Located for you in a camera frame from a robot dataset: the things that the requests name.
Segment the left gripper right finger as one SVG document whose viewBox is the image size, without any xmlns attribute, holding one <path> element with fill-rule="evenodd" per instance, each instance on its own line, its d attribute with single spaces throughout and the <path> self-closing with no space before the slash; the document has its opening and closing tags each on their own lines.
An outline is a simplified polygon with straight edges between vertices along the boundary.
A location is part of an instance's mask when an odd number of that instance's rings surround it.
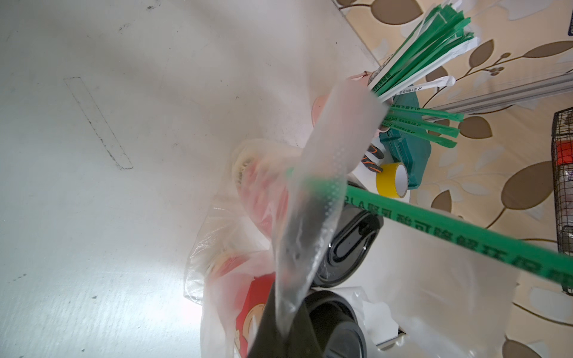
<svg viewBox="0 0 573 358">
<path fill-rule="evenodd" d="M 305 304 L 295 315 L 286 338 L 286 357 L 321 358 L 322 351 L 317 341 L 312 321 Z"/>
</svg>

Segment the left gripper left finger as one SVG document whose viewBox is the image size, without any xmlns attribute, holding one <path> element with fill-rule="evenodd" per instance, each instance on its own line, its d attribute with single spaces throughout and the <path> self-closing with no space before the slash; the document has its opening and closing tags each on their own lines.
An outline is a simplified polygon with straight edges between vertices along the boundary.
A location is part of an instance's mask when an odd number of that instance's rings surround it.
<svg viewBox="0 0 573 358">
<path fill-rule="evenodd" d="M 248 358 L 279 358 L 285 356 L 285 341 L 276 325 L 275 285 L 273 284 L 263 311 L 261 324 L 255 335 L 255 341 L 250 344 Z"/>
</svg>

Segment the red paper cup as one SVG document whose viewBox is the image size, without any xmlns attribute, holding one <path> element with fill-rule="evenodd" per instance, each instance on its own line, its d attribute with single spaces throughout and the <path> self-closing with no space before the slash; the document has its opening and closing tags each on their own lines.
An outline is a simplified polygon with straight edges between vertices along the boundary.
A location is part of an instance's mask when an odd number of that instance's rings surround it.
<svg viewBox="0 0 573 358">
<path fill-rule="evenodd" d="M 366 357 L 350 303 L 331 291 L 307 293 L 287 334 L 275 317 L 269 252 L 218 254 L 207 267 L 202 357 Z"/>
<path fill-rule="evenodd" d="M 233 153 L 231 177 L 249 218 L 267 238 L 282 231 L 287 218 L 287 179 L 302 149 L 269 140 L 247 140 Z M 332 288 L 347 281 L 366 259 L 383 217 L 345 204 L 312 287 Z"/>
</svg>

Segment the clear plastic carrier bag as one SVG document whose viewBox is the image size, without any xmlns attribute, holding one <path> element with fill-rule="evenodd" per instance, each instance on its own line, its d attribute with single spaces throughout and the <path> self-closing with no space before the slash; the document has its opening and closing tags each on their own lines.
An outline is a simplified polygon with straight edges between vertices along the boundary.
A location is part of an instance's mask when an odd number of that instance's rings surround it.
<svg viewBox="0 0 573 358">
<path fill-rule="evenodd" d="M 295 310 L 319 268 L 343 209 L 343 191 L 385 104 L 359 81 L 339 83 L 289 172 L 282 231 L 265 237 L 243 207 L 232 162 L 187 263 L 184 293 L 203 308 L 207 267 L 218 254 L 267 251 L 278 274 L 278 329 Z M 378 236 L 374 263 L 357 287 L 392 318 L 427 357 L 496 357 L 504 344 L 518 273 L 437 237 L 391 222 Z"/>
</svg>

